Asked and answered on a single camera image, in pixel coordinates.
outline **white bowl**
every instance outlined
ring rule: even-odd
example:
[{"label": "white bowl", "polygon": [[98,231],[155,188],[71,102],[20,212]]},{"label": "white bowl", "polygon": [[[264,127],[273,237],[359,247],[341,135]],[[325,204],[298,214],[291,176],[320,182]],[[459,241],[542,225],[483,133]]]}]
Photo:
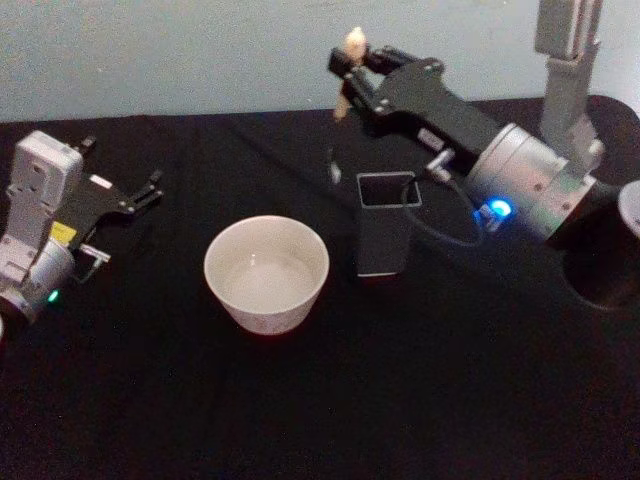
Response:
[{"label": "white bowl", "polygon": [[240,326],[260,335],[300,325],[328,273],[329,253],[320,236],[303,223],[271,215],[231,225],[204,257],[211,291]]}]

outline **table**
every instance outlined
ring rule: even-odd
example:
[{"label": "table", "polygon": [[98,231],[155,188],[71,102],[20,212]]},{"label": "table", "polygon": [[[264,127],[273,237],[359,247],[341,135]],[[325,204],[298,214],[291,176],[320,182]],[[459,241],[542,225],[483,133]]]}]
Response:
[{"label": "table", "polygon": [[[541,105],[478,103],[531,132]],[[635,114],[599,96],[589,110],[608,147],[597,176],[639,177]],[[428,157],[408,140],[372,141],[327,111],[3,124],[3,184],[35,128],[70,143],[96,134],[85,169],[125,192],[161,168],[166,197],[99,231],[112,262],[12,346],[2,478],[640,474],[640,309],[580,302],[560,253],[515,227],[473,252],[416,238],[402,276],[356,279],[355,174],[420,169]],[[423,200],[430,222],[470,231],[447,191]],[[237,327],[202,274],[212,238],[260,214],[308,224],[331,256],[311,315],[278,338]]]}]

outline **wall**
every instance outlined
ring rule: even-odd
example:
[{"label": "wall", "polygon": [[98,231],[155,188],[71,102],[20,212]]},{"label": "wall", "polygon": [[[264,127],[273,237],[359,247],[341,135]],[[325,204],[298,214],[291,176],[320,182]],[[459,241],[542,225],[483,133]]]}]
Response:
[{"label": "wall", "polygon": [[[640,111],[637,0],[605,0],[593,90]],[[533,0],[84,0],[0,5],[0,121],[329,107],[361,25],[448,65],[467,98],[544,91]]]}]

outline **cylindrical joint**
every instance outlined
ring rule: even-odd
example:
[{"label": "cylindrical joint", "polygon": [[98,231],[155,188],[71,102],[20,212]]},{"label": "cylindrical joint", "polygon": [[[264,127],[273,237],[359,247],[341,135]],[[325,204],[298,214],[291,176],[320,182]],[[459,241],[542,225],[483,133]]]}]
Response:
[{"label": "cylindrical joint", "polygon": [[509,201],[519,222],[546,241],[565,222],[595,180],[579,178],[567,160],[517,125],[511,124],[489,145],[467,177],[479,203]]},{"label": "cylindrical joint", "polygon": [[71,252],[49,238],[23,284],[3,291],[0,299],[12,305],[29,323],[33,323],[47,304],[51,292],[71,275],[74,265]]}]

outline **black cable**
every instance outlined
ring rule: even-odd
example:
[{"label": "black cable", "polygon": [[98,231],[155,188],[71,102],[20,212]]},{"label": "black cable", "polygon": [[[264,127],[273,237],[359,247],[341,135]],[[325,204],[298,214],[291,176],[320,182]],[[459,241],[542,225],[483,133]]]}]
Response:
[{"label": "black cable", "polygon": [[446,233],[443,233],[439,230],[436,230],[433,227],[430,227],[429,225],[427,225],[426,223],[424,223],[422,220],[420,220],[418,217],[414,215],[414,213],[411,211],[408,205],[409,189],[413,184],[417,184],[420,181],[426,180],[426,178],[427,177],[415,177],[411,181],[407,182],[407,184],[404,186],[402,190],[402,209],[404,210],[405,214],[407,215],[411,223],[422,232],[444,243],[449,243],[449,244],[452,244],[458,247],[463,247],[463,248],[476,248],[482,245],[482,243],[484,242],[484,226],[482,225],[480,214],[476,211],[476,208],[473,205],[473,202],[471,201],[469,196],[464,192],[464,190],[462,190],[462,188],[460,188],[460,186],[453,179],[447,182],[443,182],[443,185],[453,190],[462,199],[463,203],[471,213],[471,217],[473,218],[473,221],[474,221],[473,223],[476,226],[476,231],[478,234],[475,241],[468,242],[468,241],[460,240],[459,238],[455,238],[450,235],[447,235]]}]

